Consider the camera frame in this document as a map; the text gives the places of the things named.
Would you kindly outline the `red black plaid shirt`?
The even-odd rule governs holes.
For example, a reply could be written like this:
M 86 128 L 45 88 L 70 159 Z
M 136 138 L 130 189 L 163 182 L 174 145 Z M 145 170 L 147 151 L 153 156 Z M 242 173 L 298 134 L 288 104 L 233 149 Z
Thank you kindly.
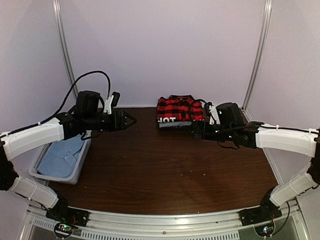
M 160 97 L 157 102 L 158 123 L 200 122 L 205 120 L 202 102 L 192 95 Z

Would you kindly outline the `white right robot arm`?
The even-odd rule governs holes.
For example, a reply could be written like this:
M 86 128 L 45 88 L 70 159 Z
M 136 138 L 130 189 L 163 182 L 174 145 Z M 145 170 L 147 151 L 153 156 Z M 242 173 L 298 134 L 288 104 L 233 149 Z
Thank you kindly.
M 259 220 L 268 220 L 276 207 L 320 184 L 320 130 L 270 125 L 258 121 L 245 124 L 194 122 L 195 138 L 219 144 L 231 142 L 234 148 L 262 149 L 279 184 L 266 194 L 256 210 Z

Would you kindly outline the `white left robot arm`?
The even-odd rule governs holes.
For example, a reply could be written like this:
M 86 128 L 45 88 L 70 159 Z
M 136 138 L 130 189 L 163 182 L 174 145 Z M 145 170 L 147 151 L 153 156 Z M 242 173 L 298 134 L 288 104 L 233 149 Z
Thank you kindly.
M 88 116 L 63 112 L 31 128 L 15 133 L 5 132 L 0 137 L 0 189 L 52 209 L 55 217 L 67 222 L 72 218 L 71 209 L 59 202 L 61 198 L 53 189 L 16 170 L 14 160 L 29 156 L 35 160 L 42 147 L 84 135 L 88 131 L 117 132 L 136 123 L 137 119 L 125 111 L 111 114 L 98 112 Z

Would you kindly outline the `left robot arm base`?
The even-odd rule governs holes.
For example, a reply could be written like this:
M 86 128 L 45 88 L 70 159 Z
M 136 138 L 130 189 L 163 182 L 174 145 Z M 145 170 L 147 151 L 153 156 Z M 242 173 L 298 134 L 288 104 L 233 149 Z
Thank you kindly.
M 66 199 L 59 199 L 53 208 L 41 205 L 41 209 L 46 212 L 46 217 L 57 221 L 53 227 L 53 233 L 60 239 L 70 237 L 79 227 L 86 227 L 89 212 L 77 208 L 69 207 Z

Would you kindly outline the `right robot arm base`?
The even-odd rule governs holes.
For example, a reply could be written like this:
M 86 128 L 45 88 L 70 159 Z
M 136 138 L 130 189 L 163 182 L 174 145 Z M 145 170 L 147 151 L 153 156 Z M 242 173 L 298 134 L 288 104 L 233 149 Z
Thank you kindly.
M 239 212 L 242 226 L 255 225 L 255 232 L 259 237 L 270 238 L 276 233 L 275 219 L 282 216 L 279 206 L 275 206 L 270 196 L 271 188 L 263 196 L 260 205 L 253 208 L 245 208 Z

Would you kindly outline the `grey button shirt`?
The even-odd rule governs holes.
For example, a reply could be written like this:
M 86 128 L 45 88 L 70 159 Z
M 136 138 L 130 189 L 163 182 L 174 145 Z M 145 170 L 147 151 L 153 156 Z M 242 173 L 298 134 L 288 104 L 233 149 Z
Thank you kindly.
M 192 125 L 191 121 L 161 122 L 158 124 L 160 129 L 187 129 Z

